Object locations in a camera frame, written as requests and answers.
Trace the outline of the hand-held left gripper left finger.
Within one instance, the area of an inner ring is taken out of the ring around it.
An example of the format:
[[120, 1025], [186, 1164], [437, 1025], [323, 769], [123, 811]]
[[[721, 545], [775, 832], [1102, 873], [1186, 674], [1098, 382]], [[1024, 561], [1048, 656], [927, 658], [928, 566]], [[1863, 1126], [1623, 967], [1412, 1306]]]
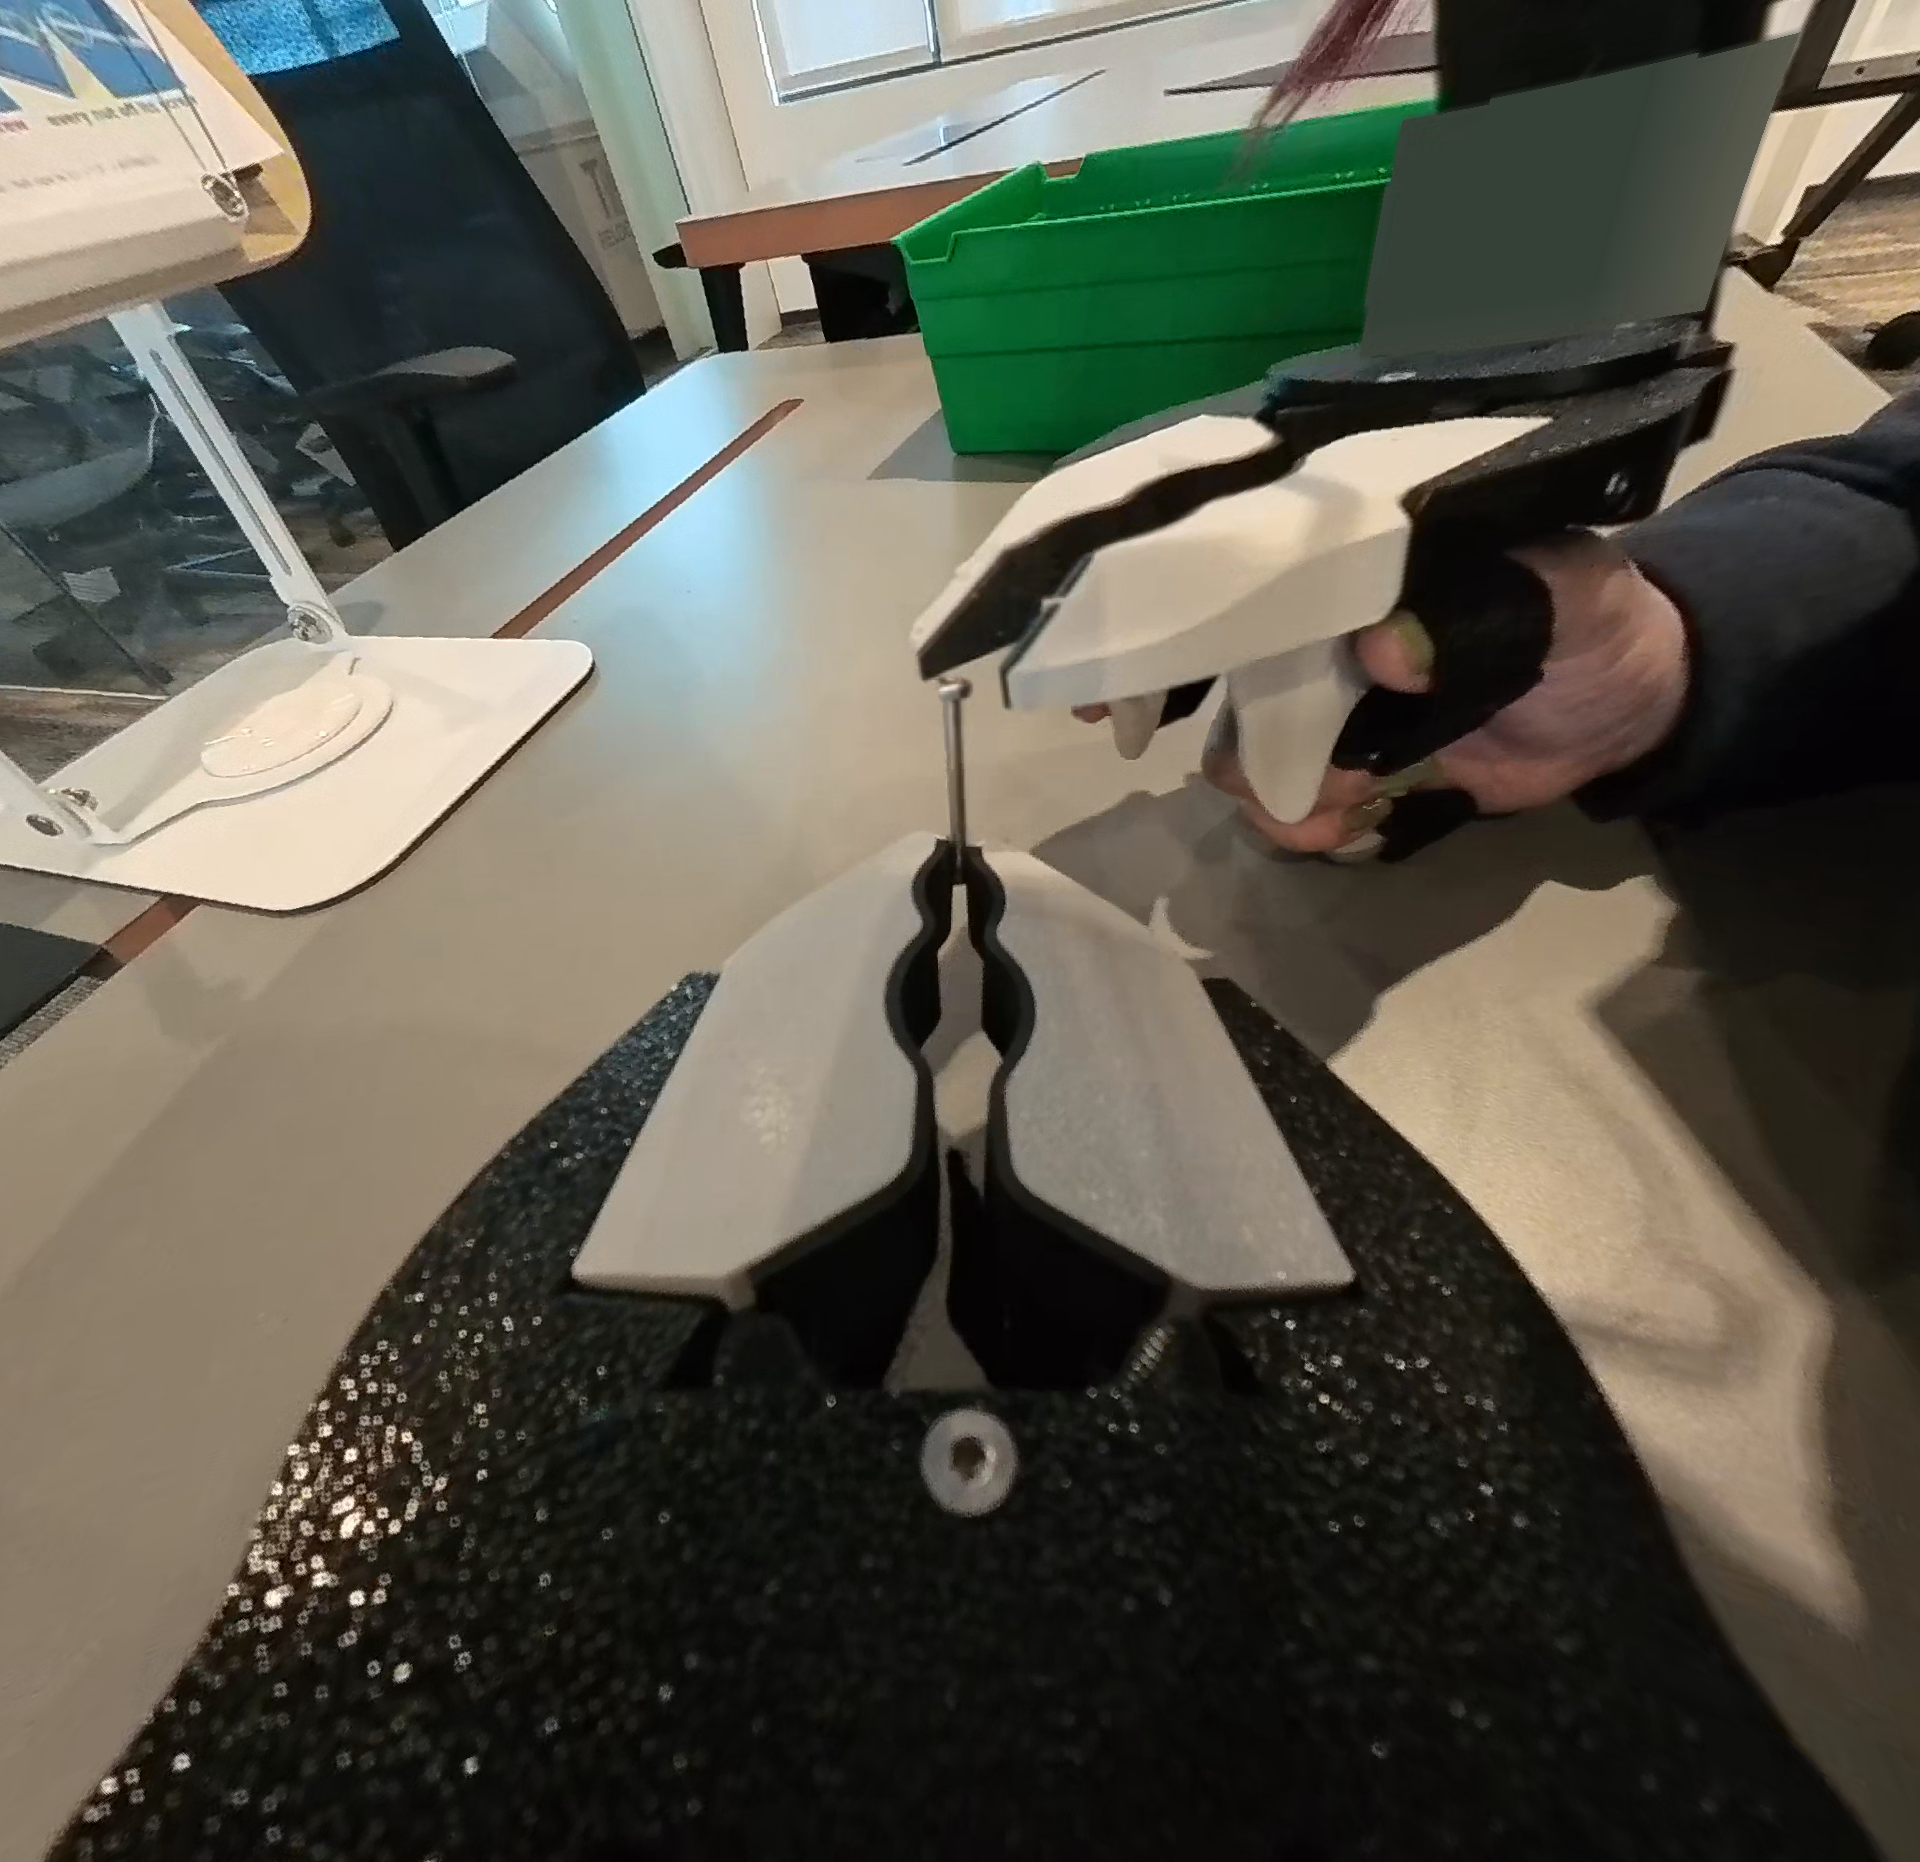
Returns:
[[724, 962], [636, 1131], [575, 1283], [783, 1323], [835, 1386], [881, 1389], [943, 1234], [927, 1044], [948, 840], [913, 832]]

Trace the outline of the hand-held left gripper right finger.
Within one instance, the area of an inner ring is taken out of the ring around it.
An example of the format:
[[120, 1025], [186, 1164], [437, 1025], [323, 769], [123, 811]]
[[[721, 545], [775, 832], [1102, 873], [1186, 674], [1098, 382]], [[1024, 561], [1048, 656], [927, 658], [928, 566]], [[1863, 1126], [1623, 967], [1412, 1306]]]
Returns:
[[1023, 851], [973, 851], [996, 1055], [948, 1318], [1000, 1391], [1114, 1381], [1156, 1326], [1338, 1296], [1322, 1204], [1193, 967]]

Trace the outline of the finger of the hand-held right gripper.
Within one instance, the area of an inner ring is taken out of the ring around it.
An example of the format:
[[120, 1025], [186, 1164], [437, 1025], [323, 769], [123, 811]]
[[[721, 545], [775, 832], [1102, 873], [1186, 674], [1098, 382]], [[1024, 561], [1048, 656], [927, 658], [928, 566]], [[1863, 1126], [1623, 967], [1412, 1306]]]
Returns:
[[1302, 428], [1203, 415], [1053, 470], [1023, 495], [916, 620], [922, 681], [1020, 650], [1095, 554], [1291, 474]]
[[1286, 477], [1093, 552], [1011, 650], [1007, 704], [1142, 698], [1379, 623], [1403, 586], [1407, 496], [1545, 424], [1472, 416], [1346, 435]]

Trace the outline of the green plastic bin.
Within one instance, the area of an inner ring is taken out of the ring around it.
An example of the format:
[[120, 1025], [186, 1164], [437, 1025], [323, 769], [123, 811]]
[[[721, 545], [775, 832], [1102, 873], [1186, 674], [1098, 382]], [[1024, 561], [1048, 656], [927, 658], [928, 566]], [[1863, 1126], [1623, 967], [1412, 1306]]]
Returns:
[[1366, 325], [1384, 195], [1430, 100], [1026, 165], [895, 249], [950, 449], [1059, 458]]

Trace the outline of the grey desk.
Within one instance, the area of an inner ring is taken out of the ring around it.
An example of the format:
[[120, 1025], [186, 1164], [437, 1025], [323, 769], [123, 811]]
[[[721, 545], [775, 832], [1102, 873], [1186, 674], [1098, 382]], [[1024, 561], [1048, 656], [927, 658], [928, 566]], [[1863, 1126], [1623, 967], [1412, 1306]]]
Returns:
[[[107, 970], [4, 1064], [4, 1859], [157, 1705], [469, 1181], [686, 972], [945, 824], [907, 629], [1030, 477], [950, 453], [914, 338], [708, 357], [343, 593], [595, 658], [393, 873], [310, 915], [4, 876]], [[1127, 766], [991, 679], [973, 824], [1212, 956], [1452, 1181], [1916, 1859], [1916, 794], [1337, 868], [1259, 846], [1205, 726]]]

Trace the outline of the person's right hand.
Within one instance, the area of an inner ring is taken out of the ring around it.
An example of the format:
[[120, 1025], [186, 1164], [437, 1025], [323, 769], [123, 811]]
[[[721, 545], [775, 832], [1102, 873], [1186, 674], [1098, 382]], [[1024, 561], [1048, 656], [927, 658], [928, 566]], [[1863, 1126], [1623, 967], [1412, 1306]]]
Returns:
[[1286, 823], [1259, 800], [1238, 758], [1236, 729], [1217, 716], [1200, 775], [1238, 806], [1268, 846], [1351, 861], [1379, 848], [1414, 851], [1448, 799], [1467, 819], [1548, 808], [1632, 769], [1675, 731], [1688, 692], [1688, 634], [1675, 604], [1614, 543], [1564, 534], [1522, 546], [1493, 566], [1514, 603], [1521, 579], [1548, 604], [1545, 674], [1516, 702], [1405, 771], [1381, 777], [1331, 769], [1307, 819]]

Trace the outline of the black monitor stand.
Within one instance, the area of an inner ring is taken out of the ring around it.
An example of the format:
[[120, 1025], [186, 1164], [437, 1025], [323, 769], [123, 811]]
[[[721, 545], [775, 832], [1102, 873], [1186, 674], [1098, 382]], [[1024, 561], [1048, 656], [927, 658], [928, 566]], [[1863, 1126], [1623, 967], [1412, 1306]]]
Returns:
[[1881, 171], [1916, 171], [1916, 0], [1775, 0], [1792, 52], [1749, 174], [1732, 263], [1775, 288]]

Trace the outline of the reddish hair strands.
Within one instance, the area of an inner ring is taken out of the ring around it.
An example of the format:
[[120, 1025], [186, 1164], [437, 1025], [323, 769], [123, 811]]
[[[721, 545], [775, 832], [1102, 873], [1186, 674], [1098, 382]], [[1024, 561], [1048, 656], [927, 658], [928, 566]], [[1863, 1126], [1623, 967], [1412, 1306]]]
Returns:
[[1233, 166], [1234, 181], [1260, 171], [1270, 140], [1285, 133], [1311, 99], [1361, 76], [1361, 65], [1381, 46], [1403, 0], [1334, 0], [1311, 30], [1302, 52], [1268, 88], [1243, 137]]

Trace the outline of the brown edged table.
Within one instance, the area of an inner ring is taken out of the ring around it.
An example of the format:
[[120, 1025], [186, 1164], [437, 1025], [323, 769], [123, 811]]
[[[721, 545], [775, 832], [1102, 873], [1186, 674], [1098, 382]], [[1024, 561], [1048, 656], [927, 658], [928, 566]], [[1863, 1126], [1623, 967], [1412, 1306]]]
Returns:
[[882, 249], [1013, 171], [1075, 174], [1096, 152], [1243, 129], [1281, 79], [1281, 65], [1189, 79], [1166, 62], [1013, 83], [810, 174], [685, 217], [683, 264], [736, 290], [748, 267]]

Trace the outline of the white document stand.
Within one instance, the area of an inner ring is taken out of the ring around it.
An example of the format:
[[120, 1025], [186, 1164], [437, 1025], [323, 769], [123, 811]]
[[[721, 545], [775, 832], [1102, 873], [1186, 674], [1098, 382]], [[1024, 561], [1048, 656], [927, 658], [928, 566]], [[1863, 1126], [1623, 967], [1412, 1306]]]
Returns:
[[3, 867], [301, 915], [410, 855], [595, 668], [577, 640], [351, 633], [157, 304], [111, 326], [262, 552], [289, 634], [54, 781], [3, 758]]

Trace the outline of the white cardboard box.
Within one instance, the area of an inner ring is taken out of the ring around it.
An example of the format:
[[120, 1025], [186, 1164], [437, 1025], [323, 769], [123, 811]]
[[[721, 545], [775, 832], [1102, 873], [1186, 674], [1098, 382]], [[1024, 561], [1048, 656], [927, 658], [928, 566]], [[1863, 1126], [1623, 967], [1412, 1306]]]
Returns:
[[495, 122], [604, 282], [632, 230], [554, 0], [486, 0], [472, 79]]

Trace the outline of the black office chair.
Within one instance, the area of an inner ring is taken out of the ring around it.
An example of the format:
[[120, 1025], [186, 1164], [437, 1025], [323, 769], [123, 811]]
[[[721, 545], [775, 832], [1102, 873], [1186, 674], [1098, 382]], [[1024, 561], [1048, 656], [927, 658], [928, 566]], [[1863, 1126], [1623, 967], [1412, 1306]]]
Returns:
[[301, 165], [225, 298], [402, 550], [636, 402], [613, 298], [423, 0], [188, 0]]

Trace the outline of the printed instruction sheet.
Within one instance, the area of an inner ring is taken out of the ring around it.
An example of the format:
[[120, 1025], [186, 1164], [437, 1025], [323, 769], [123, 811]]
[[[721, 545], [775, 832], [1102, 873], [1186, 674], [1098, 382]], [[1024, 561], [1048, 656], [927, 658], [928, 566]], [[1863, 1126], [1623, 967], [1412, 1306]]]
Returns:
[[3, 0], [4, 263], [249, 222], [277, 152], [152, 0]]

